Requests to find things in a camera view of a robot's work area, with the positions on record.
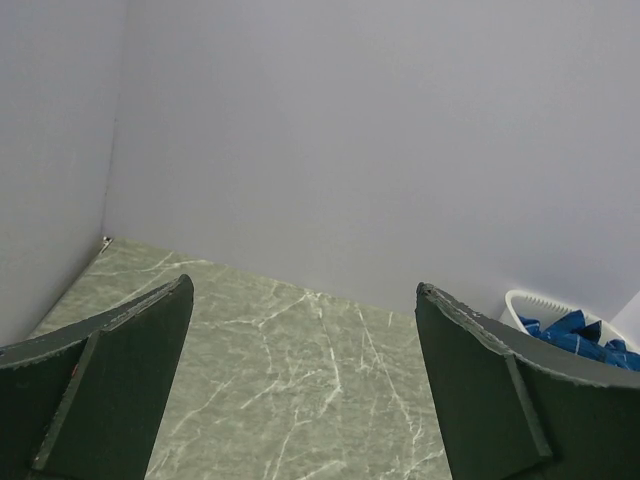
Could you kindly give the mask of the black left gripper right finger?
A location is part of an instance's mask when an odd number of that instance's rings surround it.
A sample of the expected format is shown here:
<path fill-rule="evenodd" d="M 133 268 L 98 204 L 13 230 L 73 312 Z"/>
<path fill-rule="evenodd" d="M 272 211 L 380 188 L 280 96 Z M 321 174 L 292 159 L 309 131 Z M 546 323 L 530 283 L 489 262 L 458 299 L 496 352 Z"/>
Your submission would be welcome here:
<path fill-rule="evenodd" d="M 639 375 L 421 283 L 416 324 L 455 479 L 636 479 Z"/>

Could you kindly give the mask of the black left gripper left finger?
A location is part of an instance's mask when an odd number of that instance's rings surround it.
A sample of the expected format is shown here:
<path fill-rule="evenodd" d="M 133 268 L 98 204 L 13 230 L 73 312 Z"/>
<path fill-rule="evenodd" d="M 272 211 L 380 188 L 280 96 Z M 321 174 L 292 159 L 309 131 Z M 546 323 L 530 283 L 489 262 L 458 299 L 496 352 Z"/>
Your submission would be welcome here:
<path fill-rule="evenodd" d="M 187 275 L 1 349 L 4 479 L 142 479 L 189 328 Z"/>

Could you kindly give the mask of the blue plaid long sleeve shirt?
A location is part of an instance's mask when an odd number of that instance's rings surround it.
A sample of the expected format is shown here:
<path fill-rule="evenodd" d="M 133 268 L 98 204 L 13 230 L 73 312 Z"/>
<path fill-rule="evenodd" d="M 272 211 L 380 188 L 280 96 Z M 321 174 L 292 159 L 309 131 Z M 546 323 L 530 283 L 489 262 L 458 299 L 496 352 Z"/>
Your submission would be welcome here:
<path fill-rule="evenodd" d="M 530 335 L 557 348 L 625 370 L 639 371 L 639 354 L 628 350 L 621 339 L 600 344 L 602 322 L 587 324 L 581 310 L 566 314 L 546 329 L 541 328 L 537 319 L 520 316 L 519 320 Z"/>

